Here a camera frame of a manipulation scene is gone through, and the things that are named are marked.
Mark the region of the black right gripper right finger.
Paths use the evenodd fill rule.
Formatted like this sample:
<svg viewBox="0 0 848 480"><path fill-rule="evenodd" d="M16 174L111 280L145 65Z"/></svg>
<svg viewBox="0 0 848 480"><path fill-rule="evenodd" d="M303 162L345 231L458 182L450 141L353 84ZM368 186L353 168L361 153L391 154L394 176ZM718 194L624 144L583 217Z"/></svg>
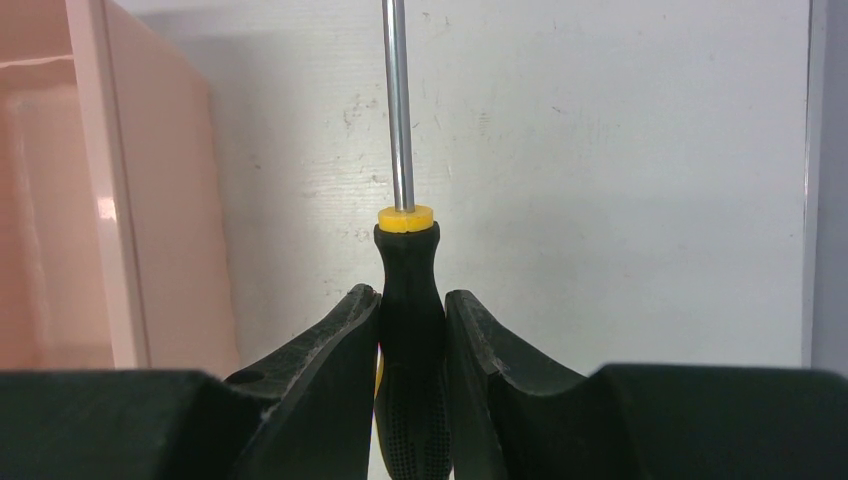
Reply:
<svg viewBox="0 0 848 480"><path fill-rule="evenodd" d="M564 367L446 297L459 479L843 479L847 381L808 369Z"/></svg>

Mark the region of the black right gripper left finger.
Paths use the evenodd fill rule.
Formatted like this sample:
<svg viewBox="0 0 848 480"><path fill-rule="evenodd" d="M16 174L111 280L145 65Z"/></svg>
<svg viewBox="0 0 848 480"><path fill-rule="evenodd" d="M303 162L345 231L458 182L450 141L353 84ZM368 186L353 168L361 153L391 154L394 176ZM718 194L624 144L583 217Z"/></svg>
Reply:
<svg viewBox="0 0 848 480"><path fill-rule="evenodd" d="M364 479L380 297L219 379L199 370L1 376L5 479Z"/></svg>

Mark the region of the black yellow handled screwdriver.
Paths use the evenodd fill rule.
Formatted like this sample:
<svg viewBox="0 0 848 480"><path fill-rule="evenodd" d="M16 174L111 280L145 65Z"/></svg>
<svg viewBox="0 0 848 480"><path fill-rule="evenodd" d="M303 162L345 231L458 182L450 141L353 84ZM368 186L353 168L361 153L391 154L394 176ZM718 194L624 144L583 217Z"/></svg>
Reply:
<svg viewBox="0 0 848 480"><path fill-rule="evenodd" d="M391 478L446 479L446 318L434 275L440 229L414 196L405 6L385 1L382 9L394 204L379 212L374 236L384 269L375 422Z"/></svg>

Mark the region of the pink plastic bin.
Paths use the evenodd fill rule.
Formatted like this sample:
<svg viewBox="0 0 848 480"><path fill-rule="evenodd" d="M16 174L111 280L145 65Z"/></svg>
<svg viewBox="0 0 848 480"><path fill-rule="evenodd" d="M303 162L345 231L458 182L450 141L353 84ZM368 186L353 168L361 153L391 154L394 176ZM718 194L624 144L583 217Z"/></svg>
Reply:
<svg viewBox="0 0 848 480"><path fill-rule="evenodd" d="M3 2L2 368L239 363L206 81L115 2Z"/></svg>

